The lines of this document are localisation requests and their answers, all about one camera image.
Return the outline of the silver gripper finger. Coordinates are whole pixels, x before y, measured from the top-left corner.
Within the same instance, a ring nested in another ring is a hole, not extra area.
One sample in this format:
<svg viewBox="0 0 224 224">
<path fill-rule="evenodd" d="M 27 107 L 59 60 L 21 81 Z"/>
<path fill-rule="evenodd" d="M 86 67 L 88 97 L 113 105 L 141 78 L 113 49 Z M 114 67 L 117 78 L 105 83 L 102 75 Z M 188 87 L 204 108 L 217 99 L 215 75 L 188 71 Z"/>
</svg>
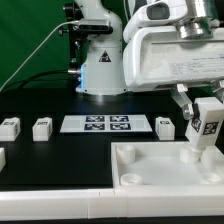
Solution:
<svg viewBox="0 0 224 224">
<path fill-rule="evenodd" d="M 171 88 L 171 95 L 174 101 L 182 109 L 185 120 L 190 120 L 194 116 L 193 103 L 187 95 L 186 84 L 176 84 Z"/>
<path fill-rule="evenodd" d="M 224 102 L 224 80 L 215 80 L 211 83 L 211 88 L 216 97 Z"/>
</svg>

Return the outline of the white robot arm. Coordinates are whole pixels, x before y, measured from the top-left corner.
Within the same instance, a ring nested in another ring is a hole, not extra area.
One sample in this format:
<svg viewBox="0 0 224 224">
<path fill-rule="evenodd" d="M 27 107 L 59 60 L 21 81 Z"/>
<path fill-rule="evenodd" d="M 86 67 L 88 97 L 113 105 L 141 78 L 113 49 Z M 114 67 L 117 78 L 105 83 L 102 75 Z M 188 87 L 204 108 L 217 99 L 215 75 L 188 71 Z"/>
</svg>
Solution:
<svg viewBox="0 0 224 224">
<path fill-rule="evenodd" d="M 190 119 L 186 91 L 211 86 L 224 103 L 224 28 L 214 0 L 124 0 L 126 25 L 102 0 L 64 6 L 76 90 L 98 99 L 169 89 Z"/>
</svg>

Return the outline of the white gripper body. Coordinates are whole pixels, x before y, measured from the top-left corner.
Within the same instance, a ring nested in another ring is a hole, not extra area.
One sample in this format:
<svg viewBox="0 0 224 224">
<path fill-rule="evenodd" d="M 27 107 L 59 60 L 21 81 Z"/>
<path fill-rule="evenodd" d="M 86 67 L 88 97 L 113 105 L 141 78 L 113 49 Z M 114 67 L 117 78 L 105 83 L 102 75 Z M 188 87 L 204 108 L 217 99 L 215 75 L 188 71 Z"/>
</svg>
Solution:
<svg viewBox="0 0 224 224">
<path fill-rule="evenodd" d="M 180 39 L 173 26 L 140 29 L 123 52 L 124 77 L 132 91 L 209 85 L 224 79 L 224 28 L 208 39 Z"/>
</svg>

